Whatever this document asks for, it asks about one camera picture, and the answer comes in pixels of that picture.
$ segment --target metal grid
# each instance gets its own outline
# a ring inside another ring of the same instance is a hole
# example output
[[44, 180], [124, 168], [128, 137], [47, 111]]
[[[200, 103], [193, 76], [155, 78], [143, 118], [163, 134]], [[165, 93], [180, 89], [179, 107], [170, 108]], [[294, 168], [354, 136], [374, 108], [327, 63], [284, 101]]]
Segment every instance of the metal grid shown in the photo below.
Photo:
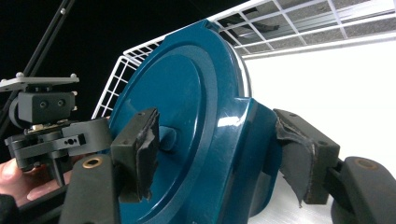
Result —
[[[208, 18], [243, 59], [396, 39], [396, 0], [251, 0]], [[127, 49], [92, 118], [109, 116], [127, 80], [167, 35]]]

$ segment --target human hand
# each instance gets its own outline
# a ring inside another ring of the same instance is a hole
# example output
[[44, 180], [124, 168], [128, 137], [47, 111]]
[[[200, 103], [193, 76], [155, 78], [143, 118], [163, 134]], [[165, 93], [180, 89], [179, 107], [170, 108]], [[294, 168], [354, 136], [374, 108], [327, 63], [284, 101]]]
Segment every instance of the human hand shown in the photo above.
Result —
[[[64, 182], [69, 183], [71, 172], [64, 174]], [[0, 193], [9, 194], [15, 198], [17, 206], [35, 200], [51, 191], [58, 184], [50, 180], [47, 168], [42, 165], [29, 172], [22, 172], [15, 159], [0, 164]]]

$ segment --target black background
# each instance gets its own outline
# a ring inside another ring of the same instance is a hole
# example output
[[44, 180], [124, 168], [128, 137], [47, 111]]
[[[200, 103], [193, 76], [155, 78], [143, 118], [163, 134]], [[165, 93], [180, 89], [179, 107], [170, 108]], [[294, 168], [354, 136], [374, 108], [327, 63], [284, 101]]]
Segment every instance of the black background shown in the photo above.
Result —
[[[24, 70], [45, 33], [60, 0], [0, 0], [0, 78]], [[78, 84], [58, 87], [77, 91], [78, 111], [71, 119], [90, 119], [118, 57], [126, 49], [199, 21], [244, 0], [77, 0], [57, 35], [37, 77], [69, 77]], [[0, 93], [3, 107], [9, 92]], [[5, 136], [21, 133], [8, 127]], [[8, 160], [0, 140], [0, 161]]]

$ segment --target white surface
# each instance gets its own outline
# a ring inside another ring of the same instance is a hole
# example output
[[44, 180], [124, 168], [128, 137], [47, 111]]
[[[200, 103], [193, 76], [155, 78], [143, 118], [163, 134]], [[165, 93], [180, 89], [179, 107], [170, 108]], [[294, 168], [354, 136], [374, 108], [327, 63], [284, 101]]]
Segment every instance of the white surface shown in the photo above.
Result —
[[[396, 176], [396, 41], [246, 60], [253, 97], [289, 110], [341, 146], [340, 158], [378, 161]], [[249, 223], [331, 223], [328, 205], [299, 208], [281, 176]]]

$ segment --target finger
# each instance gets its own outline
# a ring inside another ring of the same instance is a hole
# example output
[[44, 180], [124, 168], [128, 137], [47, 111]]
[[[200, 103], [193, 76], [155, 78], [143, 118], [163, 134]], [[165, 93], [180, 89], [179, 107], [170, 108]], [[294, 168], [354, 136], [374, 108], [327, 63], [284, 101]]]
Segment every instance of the finger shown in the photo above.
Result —
[[13, 184], [21, 178], [21, 175], [22, 171], [18, 168], [15, 159], [0, 164], [0, 185]]
[[[64, 173], [64, 182], [65, 184], [68, 184], [70, 182], [70, 177], [71, 177], [72, 172], [66, 172]], [[50, 182], [47, 182], [44, 185], [41, 185], [37, 188], [32, 189], [29, 194], [27, 195], [27, 199], [30, 201], [33, 201], [45, 194], [48, 194], [56, 189], [58, 189], [59, 186], [56, 183], [56, 180], [51, 180]]]

